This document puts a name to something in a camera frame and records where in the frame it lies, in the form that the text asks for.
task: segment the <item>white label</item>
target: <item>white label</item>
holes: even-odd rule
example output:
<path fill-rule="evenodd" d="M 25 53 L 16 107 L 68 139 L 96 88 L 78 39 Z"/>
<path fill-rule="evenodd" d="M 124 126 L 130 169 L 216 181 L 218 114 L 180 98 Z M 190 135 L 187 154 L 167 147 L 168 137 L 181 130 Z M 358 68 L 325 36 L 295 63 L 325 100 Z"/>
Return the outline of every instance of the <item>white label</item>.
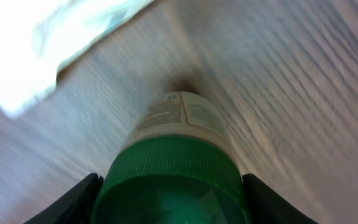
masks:
<path fill-rule="evenodd" d="M 122 150 L 143 139 L 171 134 L 209 141 L 236 161 L 219 111 L 202 96 L 187 92 L 167 93 L 153 100 Z"/>

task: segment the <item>green cap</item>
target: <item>green cap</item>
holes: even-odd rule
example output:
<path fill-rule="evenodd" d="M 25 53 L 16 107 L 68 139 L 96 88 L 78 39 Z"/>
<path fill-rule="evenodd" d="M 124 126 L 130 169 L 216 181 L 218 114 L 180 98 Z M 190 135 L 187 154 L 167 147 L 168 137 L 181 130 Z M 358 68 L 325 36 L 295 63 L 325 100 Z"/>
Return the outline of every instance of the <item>green cap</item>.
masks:
<path fill-rule="evenodd" d="M 230 223 L 249 223 L 241 175 L 221 149 L 201 139 L 160 136 L 137 142 L 117 156 L 91 223 L 138 223 L 140 218 L 141 223 L 164 223 L 171 217 L 181 220 L 183 214 L 189 219 L 214 212 L 214 202 Z"/>

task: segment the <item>white plastic bag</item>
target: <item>white plastic bag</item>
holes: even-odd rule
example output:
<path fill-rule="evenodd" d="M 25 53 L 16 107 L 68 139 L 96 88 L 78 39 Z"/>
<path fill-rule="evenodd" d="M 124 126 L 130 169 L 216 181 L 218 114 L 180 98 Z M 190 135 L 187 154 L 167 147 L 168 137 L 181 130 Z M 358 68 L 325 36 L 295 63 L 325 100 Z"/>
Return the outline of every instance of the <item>white plastic bag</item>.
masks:
<path fill-rule="evenodd" d="M 53 91 L 58 69 L 152 0 L 0 0 L 0 108 L 15 118 Z"/>

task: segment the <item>table top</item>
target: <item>table top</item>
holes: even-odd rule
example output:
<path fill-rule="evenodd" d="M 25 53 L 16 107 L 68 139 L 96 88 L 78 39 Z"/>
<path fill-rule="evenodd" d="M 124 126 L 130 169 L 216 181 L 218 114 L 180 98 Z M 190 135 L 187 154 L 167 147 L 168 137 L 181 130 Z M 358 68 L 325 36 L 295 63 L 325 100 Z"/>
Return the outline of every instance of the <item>table top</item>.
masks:
<path fill-rule="evenodd" d="M 321 223 L 358 223 L 358 1 L 166 0 L 64 70 L 15 120 L 0 112 L 0 223 L 106 175 L 147 102 L 196 88 L 242 173 Z"/>

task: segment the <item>plastic bottle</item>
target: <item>plastic bottle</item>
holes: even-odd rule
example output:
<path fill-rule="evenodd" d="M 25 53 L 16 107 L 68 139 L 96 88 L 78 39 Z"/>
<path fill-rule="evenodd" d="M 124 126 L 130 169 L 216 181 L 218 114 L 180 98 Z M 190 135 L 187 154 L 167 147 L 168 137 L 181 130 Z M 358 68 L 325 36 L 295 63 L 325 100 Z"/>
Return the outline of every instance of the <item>plastic bottle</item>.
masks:
<path fill-rule="evenodd" d="M 187 92 L 149 104 L 91 214 L 99 223 L 250 223 L 218 110 Z"/>

